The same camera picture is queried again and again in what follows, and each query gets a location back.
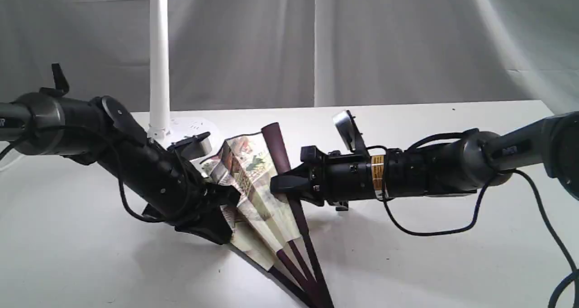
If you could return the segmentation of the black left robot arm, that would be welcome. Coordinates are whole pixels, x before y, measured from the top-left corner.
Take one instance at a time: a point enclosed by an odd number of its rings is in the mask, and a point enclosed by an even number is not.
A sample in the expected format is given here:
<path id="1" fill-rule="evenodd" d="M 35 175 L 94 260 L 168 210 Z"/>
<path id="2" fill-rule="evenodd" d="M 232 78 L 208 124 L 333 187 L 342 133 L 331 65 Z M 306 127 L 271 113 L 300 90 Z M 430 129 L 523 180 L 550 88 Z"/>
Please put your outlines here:
<path id="1" fill-rule="evenodd" d="M 60 156 L 80 165 L 99 164 L 117 178 L 122 206 L 133 218 L 165 223 L 223 245 L 233 231 L 221 207 L 236 205 L 240 193 L 203 177 L 192 160 L 211 151 L 209 132 L 162 145 L 111 96 L 89 101 L 68 98 L 70 85 L 58 63 L 53 88 L 2 103 L 2 142 L 25 156 Z"/>

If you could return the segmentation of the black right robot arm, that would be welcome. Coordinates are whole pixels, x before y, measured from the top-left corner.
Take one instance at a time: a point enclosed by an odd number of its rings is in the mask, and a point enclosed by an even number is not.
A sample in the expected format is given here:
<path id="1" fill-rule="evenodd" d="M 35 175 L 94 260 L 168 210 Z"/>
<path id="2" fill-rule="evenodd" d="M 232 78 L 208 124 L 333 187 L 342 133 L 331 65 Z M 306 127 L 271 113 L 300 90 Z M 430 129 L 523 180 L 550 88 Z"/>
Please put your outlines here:
<path id="1" fill-rule="evenodd" d="M 542 164 L 550 178 L 578 195 L 578 112 L 543 118 L 505 135 L 477 128 L 426 137 L 405 151 L 371 155 L 355 117 L 334 123 L 348 155 L 302 147 L 300 166 L 271 179 L 275 194 L 295 194 L 316 206 L 346 210 L 350 201 L 461 197 L 501 185 L 514 169 Z"/>

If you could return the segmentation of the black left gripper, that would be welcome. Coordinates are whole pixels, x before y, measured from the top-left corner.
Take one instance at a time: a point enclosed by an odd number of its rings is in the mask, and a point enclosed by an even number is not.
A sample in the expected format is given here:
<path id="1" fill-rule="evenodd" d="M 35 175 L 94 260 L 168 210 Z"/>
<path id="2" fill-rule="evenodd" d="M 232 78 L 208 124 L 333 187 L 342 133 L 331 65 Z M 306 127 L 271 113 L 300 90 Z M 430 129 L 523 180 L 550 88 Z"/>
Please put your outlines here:
<path id="1" fill-rule="evenodd" d="M 108 170 L 118 180 L 122 207 L 130 216 L 143 222 L 174 222 L 177 232 L 220 246 L 230 243 L 233 232 L 220 206 L 239 202 L 235 187 L 206 181 L 188 160 L 156 141 L 114 141 L 108 155 Z M 130 207 L 126 188 L 147 202 L 142 215 Z"/>

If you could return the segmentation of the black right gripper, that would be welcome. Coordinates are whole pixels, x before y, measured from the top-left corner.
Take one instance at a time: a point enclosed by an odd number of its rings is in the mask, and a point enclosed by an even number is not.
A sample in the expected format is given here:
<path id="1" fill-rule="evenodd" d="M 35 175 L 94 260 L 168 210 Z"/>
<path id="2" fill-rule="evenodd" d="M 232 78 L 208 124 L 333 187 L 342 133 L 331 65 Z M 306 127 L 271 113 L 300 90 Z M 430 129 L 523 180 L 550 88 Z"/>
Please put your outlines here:
<path id="1" fill-rule="evenodd" d="M 302 147 L 300 159 L 305 173 L 273 176 L 273 194 L 301 194 L 302 201 L 328 204 L 337 212 L 349 211 L 350 201 L 384 199 L 385 155 L 326 154 L 317 147 Z"/>

